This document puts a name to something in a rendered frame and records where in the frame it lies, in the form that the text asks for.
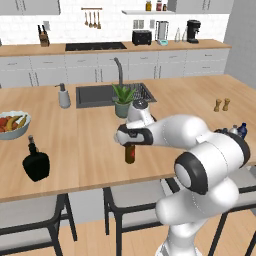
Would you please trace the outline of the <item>wooden knife block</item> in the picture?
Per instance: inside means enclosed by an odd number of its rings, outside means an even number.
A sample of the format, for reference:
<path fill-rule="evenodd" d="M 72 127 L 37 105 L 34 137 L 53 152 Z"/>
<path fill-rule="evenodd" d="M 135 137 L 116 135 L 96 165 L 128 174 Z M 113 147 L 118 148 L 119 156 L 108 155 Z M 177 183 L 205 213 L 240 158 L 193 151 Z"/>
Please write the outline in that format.
<path fill-rule="evenodd" d="M 48 34 L 44 26 L 38 26 L 39 40 L 42 47 L 48 47 L 50 45 Z"/>

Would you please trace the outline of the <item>dark grey sink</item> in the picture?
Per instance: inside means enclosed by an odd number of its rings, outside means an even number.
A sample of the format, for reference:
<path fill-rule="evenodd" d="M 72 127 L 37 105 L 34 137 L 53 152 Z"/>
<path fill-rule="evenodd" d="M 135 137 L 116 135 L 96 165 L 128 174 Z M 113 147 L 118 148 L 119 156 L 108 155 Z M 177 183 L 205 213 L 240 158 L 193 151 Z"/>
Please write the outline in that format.
<path fill-rule="evenodd" d="M 147 102 L 156 101 L 144 83 L 125 84 L 125 87 L 135 90 L 135 99 L 144 99 Z M 117 94 L 111 85 L 81 86 L 76 88 L 77 108 L 113 106 L 114 101 L 117 99 Z"/>

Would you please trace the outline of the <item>yellow bananas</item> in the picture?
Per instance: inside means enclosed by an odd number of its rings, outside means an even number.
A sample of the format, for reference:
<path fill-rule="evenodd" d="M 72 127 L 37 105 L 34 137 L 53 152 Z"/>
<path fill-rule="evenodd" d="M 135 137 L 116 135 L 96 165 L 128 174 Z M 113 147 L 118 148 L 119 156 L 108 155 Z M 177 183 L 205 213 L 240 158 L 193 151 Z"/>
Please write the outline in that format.
<path fill-rule="evenodd" d="M 27 116 L 24 116 L 23 119 L 20 122 L 18 122 L 18 120 L 20 119 L 20 116 L 11 117 L 7 121 L 6 130 L 7 131 L 13 131 L 13 130 L 16 130 L 16 129 L 19 129 L 19 128 L 23 127 L 25 122 L 26 122 L 26 118 L 27 118 Z"/>

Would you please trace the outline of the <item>black toaster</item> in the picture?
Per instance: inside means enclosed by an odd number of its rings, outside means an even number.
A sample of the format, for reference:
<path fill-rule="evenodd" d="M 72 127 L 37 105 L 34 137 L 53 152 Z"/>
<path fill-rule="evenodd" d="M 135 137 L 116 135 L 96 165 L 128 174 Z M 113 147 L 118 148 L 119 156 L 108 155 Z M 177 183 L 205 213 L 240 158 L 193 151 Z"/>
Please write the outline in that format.
<path fill-rule="evenodd" d="M 134 30 L 132 32 L 132 43 L 138 45 L 150 45 L 152 42 L 152 33 L 149 30 Z"/>

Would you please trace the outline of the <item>green potted plant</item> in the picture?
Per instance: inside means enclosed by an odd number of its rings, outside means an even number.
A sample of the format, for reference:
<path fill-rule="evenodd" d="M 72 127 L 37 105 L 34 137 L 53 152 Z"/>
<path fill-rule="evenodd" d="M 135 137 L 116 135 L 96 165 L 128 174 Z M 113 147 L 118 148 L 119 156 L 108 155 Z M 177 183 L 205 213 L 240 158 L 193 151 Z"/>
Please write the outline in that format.
<path fill-rule="evenodd" d="M 115 114 L 119 118 L 126 118 L 131 102 L 134 100 L 135 89 L 131 90 L 126 86 L 112 85 L 117 99 L 114 101 Z"/>

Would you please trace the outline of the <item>white fruit bowl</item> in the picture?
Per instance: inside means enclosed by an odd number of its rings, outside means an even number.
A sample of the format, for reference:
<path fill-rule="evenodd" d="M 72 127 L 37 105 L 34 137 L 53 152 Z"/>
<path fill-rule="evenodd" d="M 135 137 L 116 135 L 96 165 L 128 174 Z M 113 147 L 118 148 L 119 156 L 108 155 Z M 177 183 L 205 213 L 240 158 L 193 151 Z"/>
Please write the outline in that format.
<path fill-rule="evenodd" d="M 26 121 L 20 128 L 17 128 L 13 131 L 0 132 L 0 140 L 13 140 L 23 136 L 29 127 L 31 116 L 27 112 L 14 111 L 14 110 L 9 112 L 2 112 L 0 114 L 0 118 L 7 117 L 7 116 L 11 116 L 11 117 L 19 116 L 17 123 L 20 123 L 23 118 L 26 118 Z"/>

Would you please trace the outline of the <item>brown glass bottle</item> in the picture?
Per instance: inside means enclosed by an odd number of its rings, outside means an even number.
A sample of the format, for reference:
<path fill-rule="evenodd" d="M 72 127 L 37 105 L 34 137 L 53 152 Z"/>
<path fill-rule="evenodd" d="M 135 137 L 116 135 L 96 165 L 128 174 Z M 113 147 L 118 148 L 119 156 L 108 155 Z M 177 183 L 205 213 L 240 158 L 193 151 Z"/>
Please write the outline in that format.
<path fill-rule="evenodd" d="M 132 164 L 135 162 L 135 146 L 130 145 L 125 148 L 125 162 Z"/>

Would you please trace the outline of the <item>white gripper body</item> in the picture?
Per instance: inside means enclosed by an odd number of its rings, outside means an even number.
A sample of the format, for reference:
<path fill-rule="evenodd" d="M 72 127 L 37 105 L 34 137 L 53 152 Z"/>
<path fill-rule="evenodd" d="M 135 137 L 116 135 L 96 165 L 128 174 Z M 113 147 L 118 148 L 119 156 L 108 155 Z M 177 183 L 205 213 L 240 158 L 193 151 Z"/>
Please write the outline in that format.
<path fill-rule="evenodd" d="M 114 135 L 114 139 L 120 145 L 124 145 L 126 143 L 126 134 L 121 130 L 118 130 Z"/>

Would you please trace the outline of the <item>grey curved tap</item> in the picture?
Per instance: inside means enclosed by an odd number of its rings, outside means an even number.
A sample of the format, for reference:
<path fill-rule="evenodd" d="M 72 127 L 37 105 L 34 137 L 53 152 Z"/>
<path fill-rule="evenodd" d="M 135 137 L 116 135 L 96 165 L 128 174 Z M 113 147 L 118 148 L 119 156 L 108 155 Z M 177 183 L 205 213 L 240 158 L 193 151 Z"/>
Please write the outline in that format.
<path fill-rule="evenodd" d="M 122 69 L 122 65 L 119 61 L 119 59 L 117 57 L 114 57 L 114 61 L 117 64 L 118 67 L 118 75 L 119 75 L 119 86 L 123 87 L 123 69 Z"/>

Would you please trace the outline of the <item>clear glass bottles pair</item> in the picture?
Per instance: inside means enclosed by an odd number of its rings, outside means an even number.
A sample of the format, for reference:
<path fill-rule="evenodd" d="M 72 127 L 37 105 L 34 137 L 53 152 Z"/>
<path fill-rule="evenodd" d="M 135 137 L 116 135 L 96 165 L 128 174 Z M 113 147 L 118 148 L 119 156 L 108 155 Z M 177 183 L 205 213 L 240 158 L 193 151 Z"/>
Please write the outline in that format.
<path fill-rule="evenodd" d="M 184 30 L 184 33 L 181 33 L 180 29 L 177 29 L 176 35 L 174 38 L 175 42 L 186 42 L 187 41 L 187 30 Z"/>

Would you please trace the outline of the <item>rail with hanging tools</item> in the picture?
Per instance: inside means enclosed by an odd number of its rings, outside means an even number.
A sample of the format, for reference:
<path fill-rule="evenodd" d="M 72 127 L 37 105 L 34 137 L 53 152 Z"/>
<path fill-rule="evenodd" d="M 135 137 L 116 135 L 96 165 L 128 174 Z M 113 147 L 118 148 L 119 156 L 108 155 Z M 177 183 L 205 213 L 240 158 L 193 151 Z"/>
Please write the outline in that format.
<path fill-rule="evenodd" d="M 81 10 L 85 13 L 85 26 L 101 29 L 100 12 L 102 8 L 82 7 Z"/>

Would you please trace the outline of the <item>grey soap dispenser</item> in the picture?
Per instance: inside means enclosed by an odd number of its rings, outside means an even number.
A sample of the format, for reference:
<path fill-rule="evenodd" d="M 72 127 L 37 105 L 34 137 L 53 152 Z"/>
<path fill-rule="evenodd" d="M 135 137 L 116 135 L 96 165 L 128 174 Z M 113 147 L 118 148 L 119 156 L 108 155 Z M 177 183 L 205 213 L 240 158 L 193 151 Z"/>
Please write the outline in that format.
<path fill-rule="evenodd" d="M 65 89 L 65 84 L 59 84 L 60 90 L 58 91 L 59 106 L 63 109 L 67 109 L 71 106 L 69 92 Z"/>

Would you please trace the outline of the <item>black squat glass bottle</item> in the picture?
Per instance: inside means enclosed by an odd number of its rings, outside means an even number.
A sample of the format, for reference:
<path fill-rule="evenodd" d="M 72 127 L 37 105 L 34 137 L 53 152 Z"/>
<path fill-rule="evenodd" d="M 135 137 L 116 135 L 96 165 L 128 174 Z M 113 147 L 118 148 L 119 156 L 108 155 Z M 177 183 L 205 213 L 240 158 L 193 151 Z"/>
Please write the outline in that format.
<path fill-rule="evenodd" d="M 29 178 L 40 181 L 49 176 L 50 160 L 46 153 L 39 152 L 32 135 L 28 136 L 30 154 L 23 160 L 22 165 Z"/>

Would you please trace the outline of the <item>black hob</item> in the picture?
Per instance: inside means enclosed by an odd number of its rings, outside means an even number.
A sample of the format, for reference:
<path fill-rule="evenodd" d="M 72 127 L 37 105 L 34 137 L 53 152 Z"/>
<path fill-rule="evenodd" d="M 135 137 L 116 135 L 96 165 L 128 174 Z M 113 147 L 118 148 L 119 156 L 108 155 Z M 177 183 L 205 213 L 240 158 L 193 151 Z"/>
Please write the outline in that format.
<path fill-rule="evenodd" d="M 127 49 L 122 42 L 67 43 L 65 51 L 119 50 Z"/>

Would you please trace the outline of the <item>grey upper cupboards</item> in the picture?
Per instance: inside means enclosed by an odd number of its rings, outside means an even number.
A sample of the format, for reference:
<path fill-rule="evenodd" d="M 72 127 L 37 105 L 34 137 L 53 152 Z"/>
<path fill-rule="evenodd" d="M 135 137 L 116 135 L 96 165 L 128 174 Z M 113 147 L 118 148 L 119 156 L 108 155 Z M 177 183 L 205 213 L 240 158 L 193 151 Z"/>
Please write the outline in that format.
<path fill-rule="evenodd" d="M 59 0 L 0 0 L 0 16 L 59 15 Z"/>
<path fill-rule="evenodd" d="M 230 14 L 234 0 L 168 0 L 167 10 L 177 14 Z"/>

